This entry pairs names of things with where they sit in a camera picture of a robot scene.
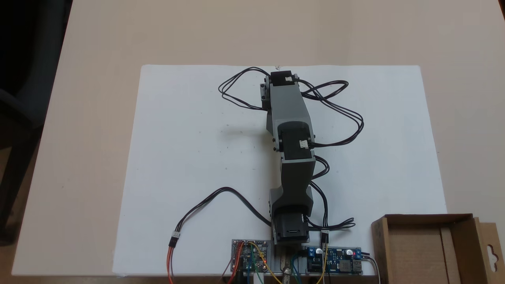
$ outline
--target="black cable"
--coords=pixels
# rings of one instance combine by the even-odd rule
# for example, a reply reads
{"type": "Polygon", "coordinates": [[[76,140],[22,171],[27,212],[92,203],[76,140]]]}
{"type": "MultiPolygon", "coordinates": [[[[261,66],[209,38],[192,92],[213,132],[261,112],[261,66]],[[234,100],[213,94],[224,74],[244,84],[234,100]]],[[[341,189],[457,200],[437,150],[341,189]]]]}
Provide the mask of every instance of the black cable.
{"type": "Polygon", "coordinates": [[[309,184],[319,193],[319,195],[323,199],[323,206],[324,206],[323,226],[328,227],[328,200],[326,199],[326,195],[315,182],[311,181],[309,184]]]}
{"type": "Polygon", "coordinates": [[[309,226],[309,230],[311,231],[320,231],[320,230],[329,230],[329,231],[336,231],[336,230],[342,230],[342,229],[349,229],[356,224],[354,223],[354,218],[349,218],[346,221],[337,224],[337,225],[331,225],[331,226],[319,226],[314,223],[312,223],[307,216],[304,216],[305,220],[312,226],[309,226]]]}
{"type": "Polygon", "coordinates": [[[359,114],[355,111],[352,111],[348,108],[339,106],[339,105],[337,105],[333,102],[330,102],[328,100],[329,98],[334,97],[335,95],[337,95],[341,91],[343,91],[348,86],[347,81],[343,81],[343,80],[330,81],[330,82],[327,82],[327,83],[324,83],[324,84],[321,84],[318,86],[313,86],[309,82],[307,82],[305,80],[301,80],[301,79],[293,79],[293,81],[302,83],[309,88],[309,90],[302,92],[302,96],[304,98],[315,100],[315,101],[320,101],[323,105],[327,106],[328,108],[348,117],[349,119],[354,121],[356,123],[356,125],[358,126],[355,133],[353,133],[350,137],[348,137],[342,141],[338,141],[338,142],[334,142],[334,143],[330,143],[330,144],[321,144],[321,143],[315,143],[315,142],[309,141],[309,147],[322,148],[322,147],[330,147],[330,146],[341,146],[341,145],[349,144],[352,141],[354,141],[354,139],[356,139],[356,137],[361,133],[361,131],[363,130],[363,127],[365,126],[363,116],[361,116],[361,114],[359,114]],[[329,94],[326,97],[322,96],[321,93],[318,91],[318,89],[320,89],[322,87],[326,87],[326,86],[330,86],[330,85],[334,85],[334,84],[342,84],[342,87],[340,87],[338,90],[332,92],[331,94],[329,94]]]}
{"type": "Polygon", "coordinates": [[[218,91],[221,93],[221,97],[241,108],[246,108],[246,109],[250,109],[250,110],[264,110],[263,108],[261,107],[257,107],[257,106],[254,106],[254,105],[251,105],[237,97],[234,97],[230,94],[227,93],[227,91],[237,82],[237,80],[245,73],[249,72],[249,71],[257,71],[257,72],[261,72],[263,74],[265,74],[266,76],[270,76],[270,74],[268,74],[265,70],[261,69],[261,68],[258,68],[258,67],[249,67],[249,68],[246,68],[242,71],[240,71],[239,73],[233,75],[231,78],[229,78],[228,80],[224,81],[221,85],[219,85],[218,87],[218,91]]]}
{"type": "Polygon", "coordinates": [[[220,193],[223,193],[223,192],[231,192],[233,194],[235,194],[246,206],[247,208],[249,208],[249,210],[259,219],[261,220],[263,223],[265,223],[266,225],[268,226],[272,226],[272,222],[270,222],[269,220],[267,220],[265,217],[263,217],[252,205],[251,203],[249,203],[249,201],[247,201],[247,199],[245,199],[245,197],[240,194],[238,191],[234,190],[233,188],[231,187],[222,187],[216,191],[214,191],[213,193],[211,193],[209,196],[207,196],[204,200],[202,200],[200,203],[198,203],[195,207],[193,207],[191,210],[189,210],[186,215],[184,215],[184,217],[182,217],[182,219],[179,221],[179,223],[177,223],[177,226],[175,227],[175,231],[176,232],[180,232],[181,229],[182,229],[182,225],[184,224],[184,221],[186,220],[186,218],[191,214],[193,213],[196,209],[202,207],[202,206],[205,206],[206,204],[208,204],[210,201],[212,201],[217,195],[219,195],[220,193]]]}
{"type": "Polygon", "coordinates": [[[316,161],[320,162],[323,164],[324,166],[324,170],[320,171],[319,173],[315,174],[312,176],[312,179],[316,179],[316,178],[319,178],[319,177],[322,177],[323,175],[327,174],[330,172],[330,164],[323,158],[319,157],[319,156],[315,156],[316,157],[316,161]]]}
{"type": "MultiPolygon", "coordinates": [[[[330,172],[330,164],[323,158],[319,156],[315,156],[316,161],[320,162],[324,166],[324,170],[320,171],[319,173],[315,174],[312,176],[312,180],[321,177],[328,172],[330,172]]],[[[321,195],[321,198],[323,199],[323,206],[324,206],[324,215],[323,215],[323,226],[328,226],[328,200],[326,199],[326,196],[324,192],[321,190],[321,188],[313,181],[310,182],[310,185],[321,195]]]]}

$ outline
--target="white wire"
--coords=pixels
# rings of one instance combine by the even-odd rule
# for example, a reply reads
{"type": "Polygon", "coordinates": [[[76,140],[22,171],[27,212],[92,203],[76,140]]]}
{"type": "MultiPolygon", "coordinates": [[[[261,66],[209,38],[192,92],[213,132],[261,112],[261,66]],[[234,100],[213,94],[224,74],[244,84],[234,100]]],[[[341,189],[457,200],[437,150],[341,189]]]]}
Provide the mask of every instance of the white wire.
{"type": "Polygon", "coordinates": [[[254,273],[254,276],[252,277],[252,284],[261,284],[262,282],[265,283],[265,274],[258,273],[258,275],[256,275],[256,273],[254,273]]]}
{"type": "Polygon", "coordinates": [[[374,264],[375,269],[377,270],[377,277],[379,277],[379,284],[380,284],[379,266],[377,265],[377,262],[375,262],[375,259],[372,256],[367,256],[366,258],[363,258],[363,259],[369,260],[374,264]]]}

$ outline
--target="table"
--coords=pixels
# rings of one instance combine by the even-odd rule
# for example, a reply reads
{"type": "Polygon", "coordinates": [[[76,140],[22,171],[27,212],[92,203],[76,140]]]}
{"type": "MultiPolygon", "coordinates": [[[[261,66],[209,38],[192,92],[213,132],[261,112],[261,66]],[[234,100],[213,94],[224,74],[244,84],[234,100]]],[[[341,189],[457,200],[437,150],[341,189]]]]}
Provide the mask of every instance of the table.
{"type": "Polygon", "coordinates": [[[13,274],[113,275],[144,64],[420,65],[447,209],[504,240],[504,32],[496,0],[75,0],[13,274]]]}

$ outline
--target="black chair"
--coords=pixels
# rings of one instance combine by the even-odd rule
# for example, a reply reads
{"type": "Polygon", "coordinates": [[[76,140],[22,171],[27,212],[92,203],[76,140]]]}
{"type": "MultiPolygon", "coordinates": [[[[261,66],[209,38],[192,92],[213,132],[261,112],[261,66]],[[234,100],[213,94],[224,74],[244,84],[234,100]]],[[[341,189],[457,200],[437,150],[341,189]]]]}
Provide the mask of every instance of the black chair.
{"type": "Polygon", "coordinates": [[[0,246],[15,241],[6,228],[42,134],[71,0],[0,4],[0,149],[12,147],[0,184],[0,246]]]}

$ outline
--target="green wire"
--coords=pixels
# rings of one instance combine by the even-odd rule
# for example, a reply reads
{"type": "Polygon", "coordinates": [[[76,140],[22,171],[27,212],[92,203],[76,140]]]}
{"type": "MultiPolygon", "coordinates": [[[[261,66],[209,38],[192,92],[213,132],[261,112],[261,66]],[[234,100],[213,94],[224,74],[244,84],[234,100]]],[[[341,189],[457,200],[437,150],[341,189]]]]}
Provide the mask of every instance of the green wire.
{"type": "Polygon", "coordinates": [[[261,284],[264,284],[263,281],[261,280],[260,274],[258,273],[258,268],[256,267],[256,258],[254,257],[254,252],[253,252],[253,245],[251,245],[251,255],[252,255],[252,264],[254,265],[254,270],[256,271],[256,275],[258,276],[258,279],[260,280],[261,284]]]}

